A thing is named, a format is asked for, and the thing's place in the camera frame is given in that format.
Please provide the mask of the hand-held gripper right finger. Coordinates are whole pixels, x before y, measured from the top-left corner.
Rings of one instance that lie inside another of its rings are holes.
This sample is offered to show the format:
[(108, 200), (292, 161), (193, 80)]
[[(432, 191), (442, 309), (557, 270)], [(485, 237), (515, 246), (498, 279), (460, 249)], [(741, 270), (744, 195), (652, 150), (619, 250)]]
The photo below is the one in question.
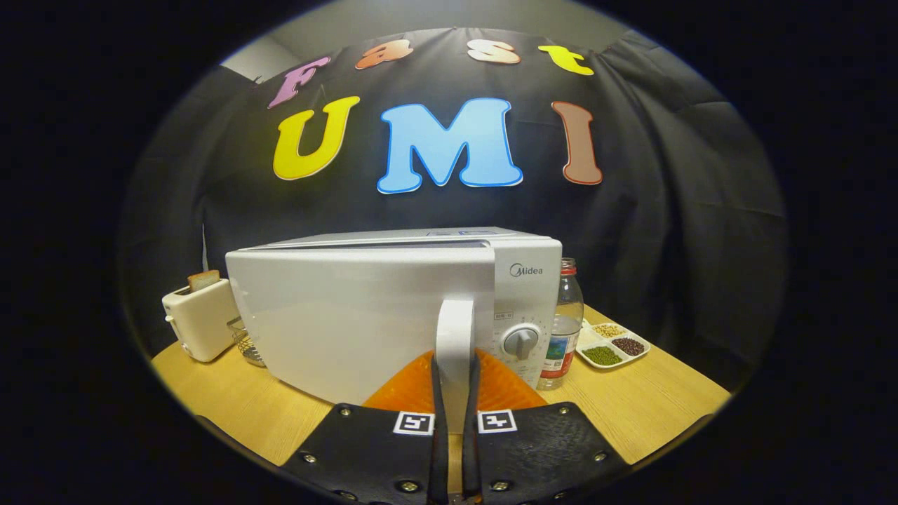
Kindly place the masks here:
[(548, 403), (477, 349), (463, 431), (463, 496), (475, 504), (584, 504), (631, 466), (572, 402)]

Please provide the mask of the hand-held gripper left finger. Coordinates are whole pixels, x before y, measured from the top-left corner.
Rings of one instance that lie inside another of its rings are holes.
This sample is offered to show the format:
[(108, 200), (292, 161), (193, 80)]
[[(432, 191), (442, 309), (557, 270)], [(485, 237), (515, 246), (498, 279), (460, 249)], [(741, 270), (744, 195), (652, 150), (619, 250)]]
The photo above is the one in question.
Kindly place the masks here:
[(438, 372), (434, 353), (424, 352), (362, 405), (337, 403), (280, 472), (335, 503), (447, 503)]

